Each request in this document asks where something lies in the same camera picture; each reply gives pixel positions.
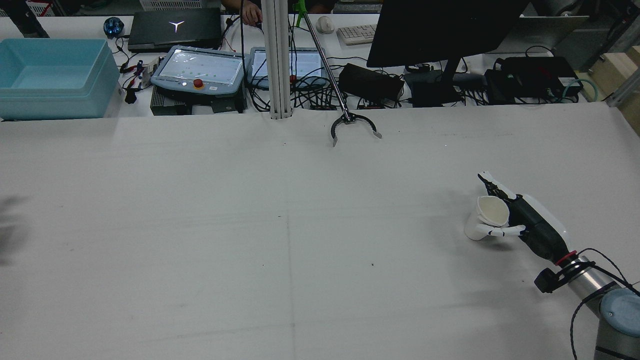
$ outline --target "white table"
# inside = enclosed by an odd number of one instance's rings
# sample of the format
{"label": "white table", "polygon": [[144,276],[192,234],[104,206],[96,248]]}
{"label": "white table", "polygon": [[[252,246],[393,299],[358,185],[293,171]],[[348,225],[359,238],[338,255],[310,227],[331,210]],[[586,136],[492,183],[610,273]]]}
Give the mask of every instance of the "white table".
{"label": "white table", "polygon": [[568,359],[579,300],[533,285],[552,265],[463,234],[480,170],[640,277],[617,110],[362,113],[384,138],[335,148],[330,111],[0,123],[2,359]]}

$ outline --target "white plastic crate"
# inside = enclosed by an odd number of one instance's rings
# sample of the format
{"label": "white plastic crate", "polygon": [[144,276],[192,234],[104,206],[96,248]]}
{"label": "white plastic crate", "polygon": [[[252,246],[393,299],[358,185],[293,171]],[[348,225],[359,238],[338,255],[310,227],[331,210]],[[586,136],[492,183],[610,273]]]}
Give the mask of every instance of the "white plastic crate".
{"label": "white plastic crate", "polygon": [[[49,1],[27,1],[29,9],[36,14],[36,16],[55,16],[53,14],[53,4]],[[0,16],[8,16],[6,12],[0,10]]]}
{"label": "white plastic crate", "polygon": [[142,5],[142,10],[152,12],[158,10],[198,9],[202,7],[202,2],[200,0],[140,0],[140,5]]}

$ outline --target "laptop logo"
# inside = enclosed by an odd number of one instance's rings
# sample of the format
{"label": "laptop logo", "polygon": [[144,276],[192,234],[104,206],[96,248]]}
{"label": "laptop logo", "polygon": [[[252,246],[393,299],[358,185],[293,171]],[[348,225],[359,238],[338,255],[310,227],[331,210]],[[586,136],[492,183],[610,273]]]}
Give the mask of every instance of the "laptop logo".
{"label": "laptop logo", "polygon": [[182,24],[184,21],[180,21],[180,22],[169,22],[169,24],[175,26],[175,33],[178,33],[178,26],[180,24]]}

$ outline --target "computer mouse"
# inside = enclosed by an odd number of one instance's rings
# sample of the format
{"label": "computer mouse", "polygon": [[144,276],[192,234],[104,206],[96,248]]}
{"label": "computer mouse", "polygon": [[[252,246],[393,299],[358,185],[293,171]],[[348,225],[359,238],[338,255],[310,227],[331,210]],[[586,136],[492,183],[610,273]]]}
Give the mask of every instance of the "computer mouse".
{"label": "computer mouse", "polygon": [[329,16],[320,16],[318,18],[318,22],[316,23],[316,29],[323,34],[333,33],[335,30],[335,26],[333,25],[333,21],[329,18]]}
{"label": "computer mouse", "polygon": [[116,38],[122,34],[124,23],[117,17],[110,17],[104,21],[102,29],[108,38]]}

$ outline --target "light blue joint cap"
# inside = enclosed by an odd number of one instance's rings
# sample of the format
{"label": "light blue joint cap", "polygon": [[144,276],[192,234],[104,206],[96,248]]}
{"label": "light blue joint cap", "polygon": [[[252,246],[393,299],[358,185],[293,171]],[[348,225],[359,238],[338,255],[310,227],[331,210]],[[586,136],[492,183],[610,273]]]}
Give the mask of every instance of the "light blue joint cap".
{"label": "light blue joint cap", "polygon": [[640,297],[629,289],[615,289],[600,303],[600,316],[623,334],[640,338]]}

